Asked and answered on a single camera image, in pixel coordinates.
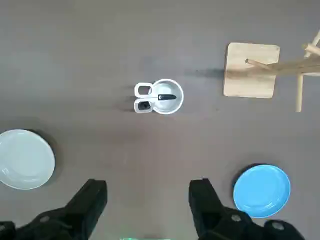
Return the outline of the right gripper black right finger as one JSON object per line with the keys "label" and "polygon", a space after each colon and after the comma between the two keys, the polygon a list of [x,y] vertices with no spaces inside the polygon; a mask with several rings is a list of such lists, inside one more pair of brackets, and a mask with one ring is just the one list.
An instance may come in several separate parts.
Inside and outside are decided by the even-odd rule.
{"label": "right gripper black right finger", "polygon": [[268,220],[263,226],[220,201],[207,178],[191,180],[189,207],[199,240],[303,240],[302,234],[283,220]]}

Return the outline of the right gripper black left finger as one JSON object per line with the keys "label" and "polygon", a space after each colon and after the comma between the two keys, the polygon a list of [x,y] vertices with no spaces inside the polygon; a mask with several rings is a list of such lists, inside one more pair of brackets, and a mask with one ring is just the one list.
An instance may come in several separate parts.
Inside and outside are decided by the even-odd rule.
{"label": "right gripper black left finger", "polygon": [[2,240],[88,240],[108,202],[107,183],[88,179],[61,208],[40,213],[30,223],[16,227],[0,222]]}

